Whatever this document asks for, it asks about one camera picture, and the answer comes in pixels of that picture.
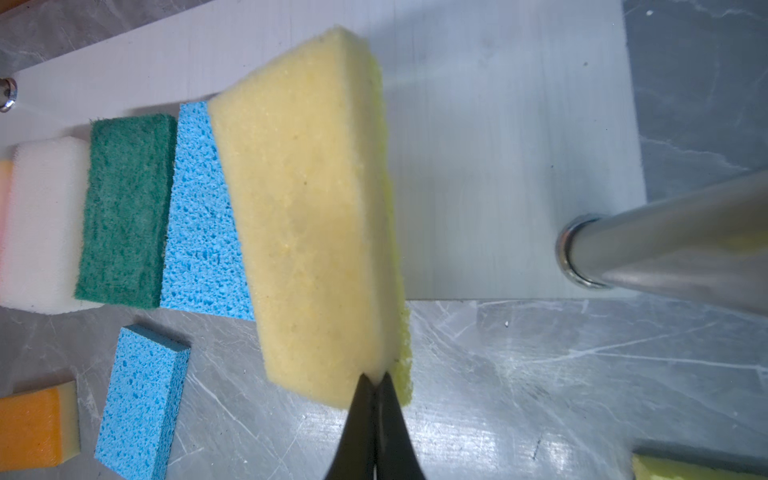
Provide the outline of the white two-tier shelf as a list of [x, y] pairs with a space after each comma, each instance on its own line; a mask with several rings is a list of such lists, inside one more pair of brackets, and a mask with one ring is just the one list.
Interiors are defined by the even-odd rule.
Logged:
[[646, 199], [616, 1], [212, 1], [22, 70], [1, 150], [208, 99], [334, 26], [383, 71], [410, 300], [587, 298], [559, 230]]

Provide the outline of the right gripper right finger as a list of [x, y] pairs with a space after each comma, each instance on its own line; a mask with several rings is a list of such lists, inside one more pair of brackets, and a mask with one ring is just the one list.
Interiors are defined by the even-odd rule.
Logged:
[[424, 480], [389, 373], [376, 388], [375, 425], [376, 478]]

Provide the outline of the green sponge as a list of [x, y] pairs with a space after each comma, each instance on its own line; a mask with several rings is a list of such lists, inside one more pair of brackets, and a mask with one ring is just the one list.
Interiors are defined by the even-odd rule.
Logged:
[[168, 114], [93, 122], [77, 299], [159, 306], [176, 136]]

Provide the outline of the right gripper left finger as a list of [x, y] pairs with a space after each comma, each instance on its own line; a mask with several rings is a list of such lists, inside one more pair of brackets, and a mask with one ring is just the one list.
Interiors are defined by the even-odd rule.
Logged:
[[361, 375], [325, 480], [371, 480], [375, 472], [376, 387]]

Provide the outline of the pink sponge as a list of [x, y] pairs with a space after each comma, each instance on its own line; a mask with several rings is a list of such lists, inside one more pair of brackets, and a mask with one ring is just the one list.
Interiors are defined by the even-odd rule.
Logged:
[[13, 162], [11, 160], [2, 159], [0, 161], [0, 238], [4, 237], [12, 170]]

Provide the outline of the white beige sponge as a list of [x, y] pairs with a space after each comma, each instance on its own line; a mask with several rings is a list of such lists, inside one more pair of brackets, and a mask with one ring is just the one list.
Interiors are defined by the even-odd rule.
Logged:
[[75, 298], [89, 169], [89, 144], [75, 137], [17, 146], [1, 242], [3, 307], [56, 315], [100, 306]]

